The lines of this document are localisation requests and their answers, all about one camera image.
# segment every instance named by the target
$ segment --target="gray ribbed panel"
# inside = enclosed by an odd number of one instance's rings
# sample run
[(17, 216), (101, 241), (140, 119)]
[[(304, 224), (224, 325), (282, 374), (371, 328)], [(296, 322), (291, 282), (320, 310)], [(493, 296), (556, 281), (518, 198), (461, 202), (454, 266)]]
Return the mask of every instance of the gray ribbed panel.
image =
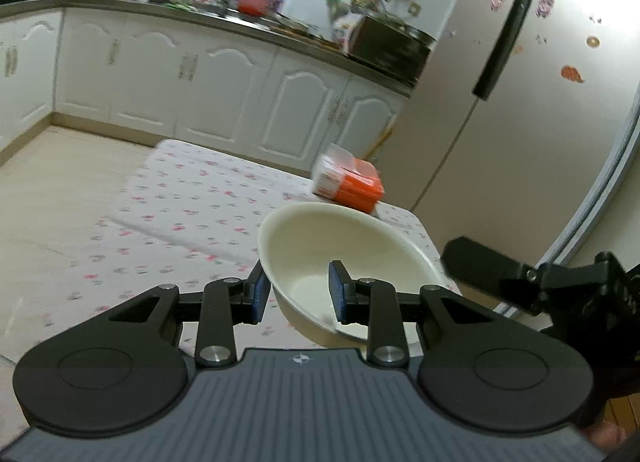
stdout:
[(117, 438), (30, 429), (2, 453), (16, 462), (599, 462), (571, 428), (536, 438), (482, 436), (447, 422), (395, 370), (355, 350), (248, 350), (201, 372), (167, 416)]

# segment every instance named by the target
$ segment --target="refrigerator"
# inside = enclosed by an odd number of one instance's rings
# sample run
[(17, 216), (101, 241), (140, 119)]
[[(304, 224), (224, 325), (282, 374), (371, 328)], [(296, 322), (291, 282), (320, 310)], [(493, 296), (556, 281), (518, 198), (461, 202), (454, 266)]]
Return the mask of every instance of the refrigerator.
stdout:
[(640, 0), (457, 0), (378, 156), (385, 200), (440, 250), (566, 262), (633, 159), (639, 86)]

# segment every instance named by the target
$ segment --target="white bowl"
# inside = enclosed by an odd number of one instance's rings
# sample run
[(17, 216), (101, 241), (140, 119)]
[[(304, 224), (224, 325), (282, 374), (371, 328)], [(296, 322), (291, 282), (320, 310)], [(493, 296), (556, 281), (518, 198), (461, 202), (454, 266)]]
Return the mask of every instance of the white bowl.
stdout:
[[(367, 327), (337, 322), (329, 294), (328, 268), (340, 260), (352, 279), (385, 280), (402, 293), (447, 282), (430, 259), (392, 226), (339, 205), (302, 202), (269, 214), (258, 231), (258, 253), (274, 289), (319, 327), (360, 341)], [(409, 344), (418, 336), (405, 323)]]

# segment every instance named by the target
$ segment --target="refrigerator handle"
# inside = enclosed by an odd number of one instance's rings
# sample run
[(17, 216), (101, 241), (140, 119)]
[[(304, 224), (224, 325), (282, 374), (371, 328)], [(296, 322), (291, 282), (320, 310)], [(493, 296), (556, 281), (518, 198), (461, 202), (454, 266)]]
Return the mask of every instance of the refrigerator handle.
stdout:
[(516, 43), (520, 30), (524, 25), (529, 8), (533, 0), (514, 0), (511, 11), (504, 22), (502, 31), (495, 42), (494, 50), (484, 65), (484, 70), (474, 87), (474, 95), (486, 101), (500, 78), (500, 74), (507, 64), (513, 46)]

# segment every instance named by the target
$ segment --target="floor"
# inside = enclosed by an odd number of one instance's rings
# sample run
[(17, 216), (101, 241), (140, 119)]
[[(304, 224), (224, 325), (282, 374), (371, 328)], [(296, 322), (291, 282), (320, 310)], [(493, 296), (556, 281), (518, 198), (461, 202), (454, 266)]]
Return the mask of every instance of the floor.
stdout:
[[(34, 290), (34, 275), (66, 268), (111, 198), (151, 148), (51, 126), (0, 166), (0, 334)], [(26, 426), (14, 364), (0, 357), (0, 446)]]

